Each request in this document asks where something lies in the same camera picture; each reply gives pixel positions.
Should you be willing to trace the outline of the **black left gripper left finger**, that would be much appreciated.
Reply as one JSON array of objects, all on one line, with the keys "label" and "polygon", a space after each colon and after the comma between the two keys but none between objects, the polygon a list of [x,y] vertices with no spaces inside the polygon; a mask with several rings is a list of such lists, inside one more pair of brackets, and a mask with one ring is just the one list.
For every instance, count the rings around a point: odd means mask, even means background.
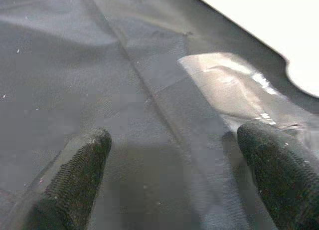
[{"label": "black left gripper left finger", "polygon": [[85,230],[112,137],[104,128],[72,138],[18,199],[2,230]]}]

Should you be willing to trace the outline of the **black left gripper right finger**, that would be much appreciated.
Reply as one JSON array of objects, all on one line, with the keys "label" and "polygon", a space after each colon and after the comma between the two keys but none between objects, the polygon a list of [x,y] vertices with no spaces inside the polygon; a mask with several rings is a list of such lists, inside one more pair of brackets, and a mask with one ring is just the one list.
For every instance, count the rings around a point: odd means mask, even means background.
[{"label": "black left gripper right finger", "polygon": [[280,230],[319,228],[319,158],[290,133],[247,122],[237,129],[239,148],[259,195]]}]

